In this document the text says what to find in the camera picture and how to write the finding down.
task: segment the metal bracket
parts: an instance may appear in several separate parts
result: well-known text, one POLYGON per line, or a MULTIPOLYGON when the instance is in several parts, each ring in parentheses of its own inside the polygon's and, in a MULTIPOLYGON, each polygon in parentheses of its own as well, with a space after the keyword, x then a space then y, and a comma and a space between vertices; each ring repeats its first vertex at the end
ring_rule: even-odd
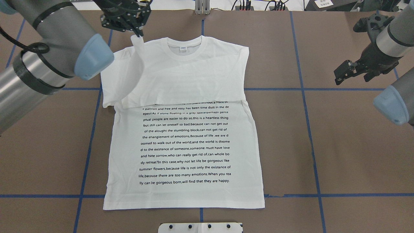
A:
POLYGON ((195 14, 196 15, 210 14, 210 0, 195 0, 195 14))

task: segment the shirt sleeve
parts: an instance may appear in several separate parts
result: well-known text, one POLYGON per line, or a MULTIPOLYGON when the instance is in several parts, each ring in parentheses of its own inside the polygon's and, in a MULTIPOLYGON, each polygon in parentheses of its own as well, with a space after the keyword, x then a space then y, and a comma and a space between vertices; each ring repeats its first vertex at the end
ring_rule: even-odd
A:
POLYGON ((136 35, 131 40, 134 46, 115 52, 113 63, 101 72, 104 108, 125 98, 135 88, 143 72, 144 42, 136 35))

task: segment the brown table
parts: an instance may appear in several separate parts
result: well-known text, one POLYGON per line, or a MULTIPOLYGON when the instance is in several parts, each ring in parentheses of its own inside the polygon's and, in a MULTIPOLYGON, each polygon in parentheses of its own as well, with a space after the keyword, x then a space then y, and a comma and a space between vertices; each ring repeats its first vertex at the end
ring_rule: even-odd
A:
MULTIPOLYGON (((130 34, 100 27, 118 51, 130 34)), ((258 130, 265 209, 103 211, 113 108, 102 108, 100 78, 75 78, 0 138, 1 232, 156 233, 166 222, 243 222, 244 232, 413 232, 414 130, 380 115, 372 101, 413 66, 365 83, 334 82, 368 36, 352 27, 371 13, 153 11, 145 40, 200 34, 250 47, 245 90, 258 130)), ((19 15, 1 25, 25 44, 39 35, 19 15)), ((0 38, 0 67, 13 50, 0 38)))

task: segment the white sticker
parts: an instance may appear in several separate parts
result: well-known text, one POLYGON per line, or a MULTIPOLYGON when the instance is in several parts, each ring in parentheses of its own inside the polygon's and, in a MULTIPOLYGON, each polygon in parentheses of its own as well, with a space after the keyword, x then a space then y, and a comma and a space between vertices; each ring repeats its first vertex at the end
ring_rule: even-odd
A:
POLYGON ((331 0, 316 0, 315 3, 319 8, 324 8, 324 7, 329 7, 329 6, 334 5, 331 2, 331 0))

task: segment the light blue joint cap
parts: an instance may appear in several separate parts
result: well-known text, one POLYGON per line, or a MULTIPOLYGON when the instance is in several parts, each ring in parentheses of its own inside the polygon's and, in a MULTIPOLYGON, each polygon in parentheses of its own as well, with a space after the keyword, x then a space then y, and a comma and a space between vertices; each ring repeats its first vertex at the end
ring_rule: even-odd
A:
POLYGON ((374 106, 396 125, 402 125, 409 121, 407 106, 400 93, 392 85, 375 97, 374 106))
POLYGON ((7 4, 5 0, 0 0, 0 11, 8 15, 12 15, 17 12, 9 4, 7 4))
POLYGON ((95 34, 85 44, 76 60, 75 75, 89 80, 108 67, 113 59, 113 53, 104 39, 95 34))

